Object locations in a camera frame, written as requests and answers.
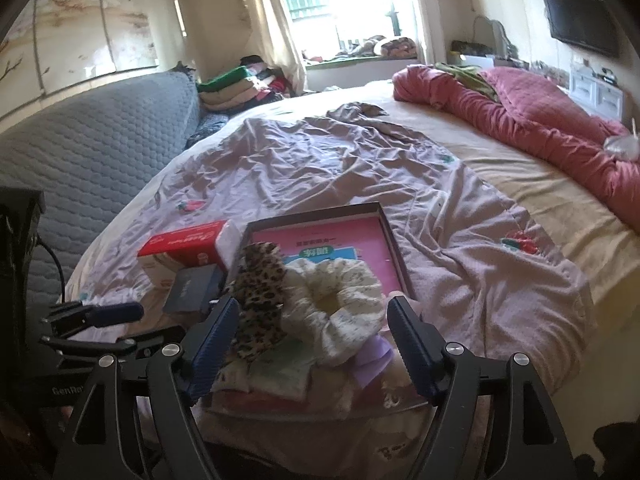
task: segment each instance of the beige curtain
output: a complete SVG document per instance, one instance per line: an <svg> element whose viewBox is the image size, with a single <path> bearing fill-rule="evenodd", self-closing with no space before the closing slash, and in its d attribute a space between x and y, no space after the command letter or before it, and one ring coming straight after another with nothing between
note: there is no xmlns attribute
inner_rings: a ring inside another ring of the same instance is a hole
<svg viewBox="0 0 640 480"><path fill-rule="evenodd" d="M291 34L291 18L284 0L244 0L258 54L271 66L279 66L294 90L302 93L306 70Z"/></svg>
<svg viewBox="0 0 640 480"><path fill-rule="evenodd" d="M446 62L447 51L438 0L414 0L418 36L418 60L432 64Z"/></svg>

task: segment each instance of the open box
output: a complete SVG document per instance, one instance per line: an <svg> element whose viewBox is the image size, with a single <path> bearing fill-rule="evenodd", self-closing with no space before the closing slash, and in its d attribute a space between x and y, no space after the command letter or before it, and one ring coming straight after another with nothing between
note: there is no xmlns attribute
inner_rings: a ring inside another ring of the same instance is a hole
<svg viewBox="0 0 640 480"><path fill-rule="evenodd" d="M414 298L414 290L391 226L379 202L295 213L250 222L240 250L256 242L280 246L285 263L296 258L359 259L369 265L384 294L394 290ZM238 272L239 253L230 272Z"/></svg>

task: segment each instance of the cabinet drawer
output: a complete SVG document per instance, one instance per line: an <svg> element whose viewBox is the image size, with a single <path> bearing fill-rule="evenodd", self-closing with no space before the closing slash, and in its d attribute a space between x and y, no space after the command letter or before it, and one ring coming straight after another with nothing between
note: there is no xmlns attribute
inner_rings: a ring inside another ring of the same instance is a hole
<svg viewBox="0 0 640 480"><path fill-rule="evenodd" d="M623 93L617 88L598 85L596 90L596 111L612 119L622 120Z"/></svg>
<svg viewBox="0 0 640 480"><path fill-rule="evenodd" d="M572 98L595 106L596 86L593 79L580 74L572 74L569 92Z"/></svg>

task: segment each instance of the window sill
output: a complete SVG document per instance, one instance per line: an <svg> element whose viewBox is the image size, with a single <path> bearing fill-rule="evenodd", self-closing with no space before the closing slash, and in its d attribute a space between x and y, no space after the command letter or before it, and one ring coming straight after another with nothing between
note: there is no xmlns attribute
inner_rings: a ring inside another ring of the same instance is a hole
<svg viewBox="0 0 640 480"><path fill-rule="evenodd" d="M369 61L406 61L411 59L418 59L417 57L382 57L382 56L365 56L365 57L347 57L344 59L335 59L331 61L323 61L313 65L307 65L307 71L313 70L325 70L328 68L343 68L345 66L353 66L359 63L366 63Z"/></svg>

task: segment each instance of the blue gripper pad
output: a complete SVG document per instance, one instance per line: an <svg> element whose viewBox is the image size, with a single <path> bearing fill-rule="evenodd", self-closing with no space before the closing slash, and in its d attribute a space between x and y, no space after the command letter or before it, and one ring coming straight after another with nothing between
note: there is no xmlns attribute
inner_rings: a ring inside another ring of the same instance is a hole
<svg viewBox="0 0 640 480"><path fill-rule="evenodd" d="M223 296L207 319L194 325L184 336L180 374L183 389L193 404L209 393L238 322L238 302L231 296Z"/></svg>
<svg viewBox="0 0 640 480"><path fill-rule="evenodd" d="M448 387L440 332L421 322L402 296L389 301L386 319L416 391L437 404Z"/></svg>
<svg viewBox="0 0 640 480"><path fill-rule="evenodd" d="M121 323L140 321L145 314L142 305L131 301L130 303L118 303L113 305L94 305L84 316L86 325L111 326Z"/></svg>

